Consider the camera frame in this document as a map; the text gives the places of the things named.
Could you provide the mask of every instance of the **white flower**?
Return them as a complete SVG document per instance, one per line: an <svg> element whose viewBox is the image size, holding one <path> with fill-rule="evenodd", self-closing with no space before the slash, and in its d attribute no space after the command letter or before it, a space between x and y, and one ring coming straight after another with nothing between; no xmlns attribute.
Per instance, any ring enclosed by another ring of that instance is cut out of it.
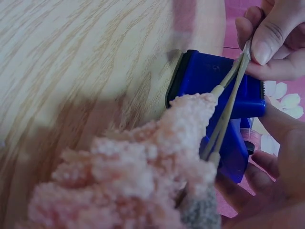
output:
<svg viewBox="0 0 305 229"><path fill-rule="evenodd" d="M261 136L261 150L278 156L280 144L271 135Z"/></svg>
<svg viewBox="0 0 305 229"><path fill-rule="evenodd" d="M299 105L301 97L299 94L286 94L287 84L276 83L276 81L265 81L265 93L269 97L272 105L279 110L295 119L299 119L303 116L303 107Z"/></svg>

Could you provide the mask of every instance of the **blue plastic device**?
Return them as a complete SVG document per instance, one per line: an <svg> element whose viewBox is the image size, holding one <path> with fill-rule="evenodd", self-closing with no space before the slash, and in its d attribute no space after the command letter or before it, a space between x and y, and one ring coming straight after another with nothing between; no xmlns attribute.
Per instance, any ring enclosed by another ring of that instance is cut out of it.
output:
<svg viewBox="0 0 305 229"><path fill-rule="evenodd" d="M208 93L227 75L233 60L188 50L177 65L172 82L166 94L166 106L169 101L184 94ZM235 80L232 80L219 97L215 113L207 127L206 137L202 140L201 150L224 110L232 92ZM220 150L221 161L218 170L235 183L240 183L248 165L249 155L253 154L254 145L245 142L240 128L250 127L250 118L261 117L265 112L264 83L245 75L234 103L231 120Z"/></svg>

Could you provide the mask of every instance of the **finger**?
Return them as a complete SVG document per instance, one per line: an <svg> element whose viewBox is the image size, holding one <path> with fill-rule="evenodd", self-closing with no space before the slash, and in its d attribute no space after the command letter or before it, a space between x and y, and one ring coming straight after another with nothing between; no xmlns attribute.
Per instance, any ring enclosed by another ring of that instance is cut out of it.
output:
<svg viewBox="0 0 305 229"><path fill-rule="evenodd" d="M244 17L236 18L235 25L241 50L244 49L245 43L252 36L254 28L261 22L262 16L262 10L257 6L252 6L245 12Z"/></svg>
<svg viewBox="0 0 305 229"><path fill-rule="evenodd" d="M256 151L252 155L252 160L264 169L271 177L274 179L278 179L280 176L278 172L278 164L277 164L277 157L271 154L268 154L263 151Z"/></svg>
<svg viewBox="0 0 305 229"><path fill-rule="evenodd" d="M279 48L279 50L274 54L273 59L284 59L290 54L292 54L294 51L287 48L286 46L282 46Z"/></svg>
<svg viewBox="0 0 305 229"><path fill-rule="evenodd" d="M261 169L249 163L245 172L249 186L255 193L269 195L272 192L273 180Z"/></svg>
<svg viewBox="0 0 305 229"><path fill-rule="evenodd" d="M284 59L273 59L261 66L249 63L247 73L260 80L295 80L305 74L305 49L300 49Z"/></svg>
<svg viewBox="0 0 305 229"><path fill-rule="evenodd" d="M301 23L300 11L289 1L278 1L258 26L252 42L256 62L265 65L284 44L291 31Z"/></svg>
<svg viewBox="0 0 305 229"><path fill-rule="evenodd" d="M278 110L271 104L266 104L265 114L259 120L270 133L270 135L281 144L287 133L291 130L304 126L304 123L298 121L286 113Z"/></svg>
<svg viewBox="0 0 305 229"><path fill-rule="evenodd" d="M259 24L262 22L263 16L264 13L262 9L257 6L251 6L244 15L244 17L251 22L254 28L259 26Z"/></svg>
<svg viewBox="0 0 305 229"><path fill-rule="evenodd" d="M253 197L249 192L222 174L217 175L215 186L225 201L237 212L240 212L250 198Z"/></svg>
<svg viewBox="0 0 305 229"><path fill-rule="evenodd" d="M238 45L239 48L243 50L244 45L253 33L253 25L247 18L238 17L235 20L235 26L237 30Z"/></svg>
<svg viewBox="0 0 305 229"><path fill-rule="evenodd" d="M221 215L221 225L226 224L231 218Z"/></svg>

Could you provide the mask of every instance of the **fingernail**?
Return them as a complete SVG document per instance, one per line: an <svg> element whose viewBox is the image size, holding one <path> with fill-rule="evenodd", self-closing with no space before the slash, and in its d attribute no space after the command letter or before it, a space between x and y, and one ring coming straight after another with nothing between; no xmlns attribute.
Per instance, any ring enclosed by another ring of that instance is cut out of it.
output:
<svg viewBox="0 0 305 229"><path fill-rule="evenodd" d="M265 65L272 54L270 46L266 42L257 42L253 46L253 56L260 65Z"/></svg>

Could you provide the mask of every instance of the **pink fabric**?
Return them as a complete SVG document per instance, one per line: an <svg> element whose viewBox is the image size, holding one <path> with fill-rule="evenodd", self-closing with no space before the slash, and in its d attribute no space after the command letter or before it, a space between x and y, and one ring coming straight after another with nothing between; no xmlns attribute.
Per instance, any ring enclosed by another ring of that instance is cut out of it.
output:
<svg viewBox="0 0 305 229"><path fill-rule="evenodd" d="M240 49L237 43L237 34L235 28L236 17L243 16L247 8L250 6L260 6L261 0L225 0L225 11L226 11L226 33L224 40L223 56L236 59L240 54ZM301 97L300 106L305 107L305 77L294 81L285 82L287 84L286 94L299 94ZM253 194L246 179L244 178L240 184L244 189L248 190ZM236 212L226 203L223 197L217 193L219 212L225 216L233 217Z"/></svg>

